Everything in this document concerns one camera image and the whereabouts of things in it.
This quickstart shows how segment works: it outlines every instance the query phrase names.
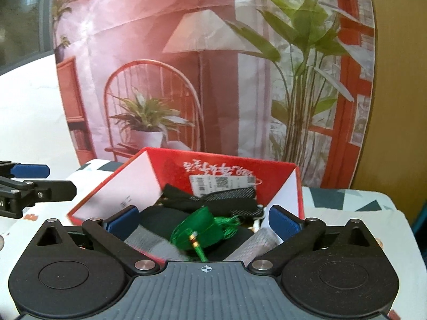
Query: yellow wall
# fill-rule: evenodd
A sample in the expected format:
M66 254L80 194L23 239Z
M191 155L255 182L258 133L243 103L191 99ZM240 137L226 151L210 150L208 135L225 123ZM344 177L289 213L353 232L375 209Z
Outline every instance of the yellow wall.
M427 200L427 0L373 0L371 119L353 189L380 191L412 222Z

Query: chair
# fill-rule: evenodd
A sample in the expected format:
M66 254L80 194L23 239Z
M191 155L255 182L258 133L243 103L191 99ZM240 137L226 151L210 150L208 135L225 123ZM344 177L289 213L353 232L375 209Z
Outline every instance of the chair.
M130 129L110 117L123 113L119 98L133 98L132 90L138 90L146 99L167 98L171 109L180 111L180 116L194 126L179 126L178 131L168 131L169 141L180 141L191 150L201 150L201 134L204 134L203 118L197 93L187 77L176 68L160 61L135 60L121 66L108 79L104 90L104 108L110 147L105 151L117 157L130 158L139 148L130 137Z

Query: poster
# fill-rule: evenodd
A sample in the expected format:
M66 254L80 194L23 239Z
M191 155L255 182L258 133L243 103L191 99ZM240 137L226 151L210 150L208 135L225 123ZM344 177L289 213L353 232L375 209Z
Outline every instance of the poster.
M350 185L371 107L371 0L53 0L53 30L80 163L153 146Z

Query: white tag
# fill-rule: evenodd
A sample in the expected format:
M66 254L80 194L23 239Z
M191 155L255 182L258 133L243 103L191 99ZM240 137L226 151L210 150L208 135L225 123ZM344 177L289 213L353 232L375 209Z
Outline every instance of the white tag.
M216 191L255 187L256 178L254 176L212 176L207 174L189 176L189 181L194 196L200 197Z

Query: silver screw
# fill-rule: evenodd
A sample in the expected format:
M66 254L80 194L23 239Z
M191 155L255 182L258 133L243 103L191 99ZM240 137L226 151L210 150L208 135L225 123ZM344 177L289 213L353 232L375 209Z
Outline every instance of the silver screw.
M139 270L152 270L156 263L152 260L139 260L135 262L135 268Z
M273 264L268 260L256 260L252 263L252 267L256 270L269 270Z

